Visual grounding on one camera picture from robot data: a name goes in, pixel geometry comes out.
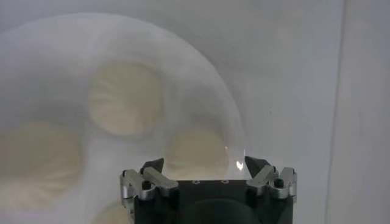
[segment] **white surface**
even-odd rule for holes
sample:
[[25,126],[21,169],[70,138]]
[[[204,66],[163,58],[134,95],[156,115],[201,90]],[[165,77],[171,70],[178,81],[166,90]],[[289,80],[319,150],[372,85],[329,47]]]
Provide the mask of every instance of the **white surface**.
[[389,1],[346,1],[329,224],[390,222],[389,22]]
[[0,30],[70,12],[136,17],[189,41],[230,88],[247,154],[297,169],[296,223],[324,223],[342,0],[2,0]]
[[131,224],[127,210],[121,203],[111,205],[101,211],[93,221],[93,224]]

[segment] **round beige disc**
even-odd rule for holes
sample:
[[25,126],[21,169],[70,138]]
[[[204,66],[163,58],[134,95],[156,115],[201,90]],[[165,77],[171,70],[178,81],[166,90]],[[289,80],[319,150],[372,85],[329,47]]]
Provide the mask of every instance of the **round beige disc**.
[[221,137],[195,125],[175,136],[165,155],[165,175],[174,180],[223,178],[229,157]]
[[114,205],[100,213],[93,224],[131,224],[127,211],[122,205]]
[[162,118],[161,80],[147,66],[109,64],[92,80],[89,107],[95,123],[111,134],[142,133]]
[[77,138],[45,122],[24,124],[0,138],[0,210],[46,206],[74,183],[80,167]]

